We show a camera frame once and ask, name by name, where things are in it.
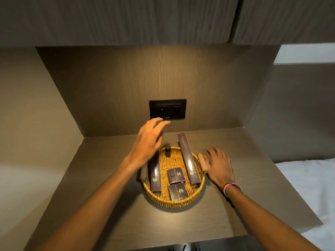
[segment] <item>basket handle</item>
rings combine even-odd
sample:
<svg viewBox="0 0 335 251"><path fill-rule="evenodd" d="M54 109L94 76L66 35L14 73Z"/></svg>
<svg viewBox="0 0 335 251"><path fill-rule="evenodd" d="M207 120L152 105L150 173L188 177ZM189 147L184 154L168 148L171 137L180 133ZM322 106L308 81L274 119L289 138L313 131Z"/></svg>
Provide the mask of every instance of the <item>basket handle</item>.
<svg viewBox="0 0 335 251"><path fill-rule="evenodd" d="M141 181L145 181L147 169L148 169L148 162L146 162L141 168L141 174L140 174Z"/></svg>
<svg viewBox="0 0 335 251"><path fill-rule="evenodd" d="M207 165L206 165L206 162L204 160L204 156L202 155L202 153L198 153L198 160L200 162L202 171L204 173L208 173L208 168L207 168Z"/></svg>

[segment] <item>black outlet plate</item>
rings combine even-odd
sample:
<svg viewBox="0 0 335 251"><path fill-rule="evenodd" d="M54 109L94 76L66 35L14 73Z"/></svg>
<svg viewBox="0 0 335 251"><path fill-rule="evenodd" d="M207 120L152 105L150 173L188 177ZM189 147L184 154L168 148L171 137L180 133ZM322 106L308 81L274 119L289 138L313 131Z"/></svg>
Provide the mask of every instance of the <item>black outlet plate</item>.
<svg viewBox="0 0 335 251"><path fill-rule="evenodd" d="M186 99L149 100L150 119L185 119Z"/></svg>

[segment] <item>soap box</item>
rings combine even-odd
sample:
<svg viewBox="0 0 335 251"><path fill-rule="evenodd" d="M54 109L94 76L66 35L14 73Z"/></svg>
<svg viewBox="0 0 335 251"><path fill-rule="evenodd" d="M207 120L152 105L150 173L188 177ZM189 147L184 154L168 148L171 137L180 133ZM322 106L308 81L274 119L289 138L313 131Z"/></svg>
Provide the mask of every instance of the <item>soap box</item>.
<svg viewBox="0 0 335 251"><path fill-rule="evenodd" d="M169 169L167 171L167 177L169 179L170 184L175 184L178 182L185 183L185 177L181 167Z"/></svg>
<svg viewBox="0 0 335 251"><path fill-rule="evenodd" d="M185 184L182 182L169 185L169 192L172 201L178 201L188 197Z"/></svg>
<svg viewBox="0 0 335 251"><path fill-rule="evenodd" d="M189 143L187 141L186 133L179 133L178 139L180 143L180 148L182 149L182 154L185 162L185 166L187 169L187 175L190 179L191 185L201 183L197 167L195 166L192 152L189 146Z"/></svg>
<svg viewBox="0 0 335 251"><path fill-rule="evenodd" d="M161 168L159 164L159 152L150 160L150 190L151 192L161 192Z"/></svg>

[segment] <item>pink bracelet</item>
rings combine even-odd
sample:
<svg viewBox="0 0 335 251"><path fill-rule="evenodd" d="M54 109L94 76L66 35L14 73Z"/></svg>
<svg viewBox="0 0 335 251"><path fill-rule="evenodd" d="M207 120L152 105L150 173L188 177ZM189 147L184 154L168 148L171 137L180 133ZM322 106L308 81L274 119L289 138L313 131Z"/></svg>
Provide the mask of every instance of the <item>pink bracelet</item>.
<svg viewBox="0 0 335 251"><path fill-rule="evenodd" d="M241 190L240 186L237 185L236 183L227 183L227 184L224 186L224 195L225 195L226 197L228 197L228 196L227 196L225 190L226 190L226 187L228 187L229 185L234 185L234 186L236 186L239 190Z"/></svg>

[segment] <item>bed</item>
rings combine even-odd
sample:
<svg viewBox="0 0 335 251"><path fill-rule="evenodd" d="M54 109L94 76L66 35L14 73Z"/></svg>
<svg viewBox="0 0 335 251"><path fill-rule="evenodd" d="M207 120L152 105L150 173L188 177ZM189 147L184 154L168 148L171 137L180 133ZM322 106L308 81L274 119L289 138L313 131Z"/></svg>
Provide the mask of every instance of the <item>bed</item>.
<svg viewBox="0 0 335 251"><path fill-rule="evenodd" d="M322 251L335 250L335 158L276 166L324 223L302 235Z"/></svg>

